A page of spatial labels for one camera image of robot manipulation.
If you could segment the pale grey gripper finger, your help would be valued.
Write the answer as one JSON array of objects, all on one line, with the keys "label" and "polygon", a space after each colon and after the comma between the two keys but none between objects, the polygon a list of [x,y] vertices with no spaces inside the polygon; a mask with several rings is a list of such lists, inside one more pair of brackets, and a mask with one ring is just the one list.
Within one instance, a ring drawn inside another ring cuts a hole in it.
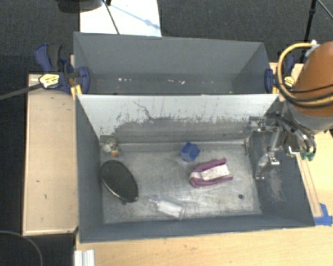
[{"label": "pale grey gripper finger", "polygon": [[276,150],[270,146],[256,150],[254,178],[257,181],[264,181],[269,172],[279,165],[280,161],[276,158]]},{"label": "pale grey gripper finger", "polygon": [[250,116],[248,121],[248,128],[251,132],[266,132],[266,121],[265,116]]}]

